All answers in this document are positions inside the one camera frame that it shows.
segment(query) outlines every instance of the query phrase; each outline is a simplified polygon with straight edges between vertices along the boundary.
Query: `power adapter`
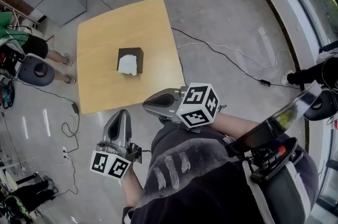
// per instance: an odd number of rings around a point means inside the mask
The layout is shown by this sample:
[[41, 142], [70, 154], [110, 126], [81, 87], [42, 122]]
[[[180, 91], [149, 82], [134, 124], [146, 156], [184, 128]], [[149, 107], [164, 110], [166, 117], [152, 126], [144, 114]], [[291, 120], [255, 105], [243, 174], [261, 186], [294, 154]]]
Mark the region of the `power adapter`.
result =
[[79, 114], [79, 113], [80, 113], [79, 107], [78, 107], [78, 105], [77, 105], [75, 102], [73, 102], [72, 108], [73, 108], [73, 110], [74, 110], [74, 112], [75, 112], [76, 114]]
[[266, 80], [264, 80], [264, 79], [261, 79], [261, 80], [259, 81], [259, 83], [261, 83], [262, 85], [267, 86], [267, 87], [270, 87], [270, 86], [271, 86], [271, 82], [266, 81]]

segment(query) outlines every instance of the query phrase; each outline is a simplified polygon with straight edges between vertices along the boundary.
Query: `white tissue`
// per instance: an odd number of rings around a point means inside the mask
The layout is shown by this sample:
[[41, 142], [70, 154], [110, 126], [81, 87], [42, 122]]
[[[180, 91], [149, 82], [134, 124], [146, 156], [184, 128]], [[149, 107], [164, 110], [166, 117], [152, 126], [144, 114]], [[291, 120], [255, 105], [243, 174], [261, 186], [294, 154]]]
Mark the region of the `white tissue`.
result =
[[137, 73], [136, 56], [129, 54], [124, 55], [122, 58], [120, 58], [117, 71], [119, 73], [132, 74], [133, 76], [136, 76]]

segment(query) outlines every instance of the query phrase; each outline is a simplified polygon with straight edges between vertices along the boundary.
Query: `person's arm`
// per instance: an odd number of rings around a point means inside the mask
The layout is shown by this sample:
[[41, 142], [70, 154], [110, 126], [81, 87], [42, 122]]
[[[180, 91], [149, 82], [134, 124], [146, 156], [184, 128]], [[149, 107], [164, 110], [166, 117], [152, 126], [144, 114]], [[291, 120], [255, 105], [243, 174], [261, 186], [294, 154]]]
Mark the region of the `person's arm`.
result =
[[143, 195], [143, 189], [133, 170], [133, 164], [128, 168], [121, 184], [126, 198], [126, 206], [135, 207]]
[[0, 12], [0, 27], [10, 25], [13, 14], [11, 12]]
[[217, 113], [215, 121], [210, 126], [223, 135], [238, 139], [257, 125], [258, 123], [253, 122], [252, 120], [245, 120], [227, 114]]

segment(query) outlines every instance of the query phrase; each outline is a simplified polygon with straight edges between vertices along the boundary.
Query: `black shirt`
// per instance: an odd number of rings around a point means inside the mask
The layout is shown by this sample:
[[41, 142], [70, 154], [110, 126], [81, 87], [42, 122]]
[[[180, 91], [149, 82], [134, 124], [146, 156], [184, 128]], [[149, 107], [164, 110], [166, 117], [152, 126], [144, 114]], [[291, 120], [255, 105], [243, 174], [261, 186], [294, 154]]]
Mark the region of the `black shirt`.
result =
[[[232, 141], [209, 127], [199, 134], [183, 130], [167, 134], [153, 152], [143, 197], [135, 208], [124, 210], [129, 210], [125, 223], [128, 218], [136, 224], [263, 223], [246, 183], [243, 156], [229, 157], [225, 149]], [[296, 170], [313, 206], [318, 193], [316, 166], [305, 153]]]

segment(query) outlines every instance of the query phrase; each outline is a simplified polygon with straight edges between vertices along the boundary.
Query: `legs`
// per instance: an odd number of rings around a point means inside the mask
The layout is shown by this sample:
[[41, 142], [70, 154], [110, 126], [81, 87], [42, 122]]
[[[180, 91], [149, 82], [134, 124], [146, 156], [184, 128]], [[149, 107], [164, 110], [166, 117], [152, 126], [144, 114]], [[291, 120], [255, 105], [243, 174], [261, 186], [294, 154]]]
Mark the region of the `legs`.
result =
[[294, 74], [288, 74], [287, 80], [290, 84], [306, 84], [316, 80], [319, 84], [323, 84], [322, 78], [323, 63], [317, 64], [306, 70], [295, 72]]
[[[56, 51], [52, 51], [48, 49], [48, 45], [45, 40], [30, 35], [27, 42], [22, 46], [23, 51], [28, 54], [28, 53], [33, 53], [42, 59], [50, 59], [54, 62], [57, 63], [63, 63], [67, 66], [72, 66], [73, 62], [70, 59], [68, 55], [61, 55], [60, 53]], [[62, 74], [60, 71], [55, 70], [55, 79], [56, 80], [62, 80], [67, 84], [75, 84], [76, 79]]]
[[76, 79], [74, 77], [71, 77], [67, 74], [62, 74], [59, 70], [54, 69], [55, 70], [55, 79], [56, 80], [61, 80], [64, 81], [67, 84], [75, 84], [76, 83]]
[[53, 198], [53, 190], [46, 190], [48, 185], [48, 180], [44, 180], [37, 184], [23, 186], [14, 191], [12, 195], [17, 196], [25, 205], [26, 209], [31, 212], [41, 204]]
[[58, 63], [63, 63], [63, 64], [67, 64], [67, 58], [62, 56], [60, 53], [56, 52], [56, 51], [52, 51], [52, 50], [48, 50], [46, 59], [50, 59], [54, 62], [58, 62]]
[[49, 201], [54, 197], [53, 190], [41, 191], [37, 195], [32, 196], [29, 204], [25, 205], [26, 209], [31, 212], [35, 210], [40, 205], [44, 204], [46, 201]]
[[317, 64], [309, 69], [301, 70], [294, 74], [288, 74], [287, 80], [290, 84], [296, 85], [311, 83], [316, 80], [319, 84], [326, 84], [330, 88], [334, 88], [338, 79], [335, 71], [337, 66], [338, 58], [330, 58], [326, 62]]
[[18, 188], [16, 191], [14, 191], [13, 195], [18, 196], [20, 199], [21, 199], [22, 196], [36, 195], [40, 191], [48, 188], [48, 185], [49, 185], [48, 181], [45, 180], [45, 181], [42, 181], [42, 182], [37, 183], [37, 184], [31, 184], [31, 185], [23, 186], [21, 188]]

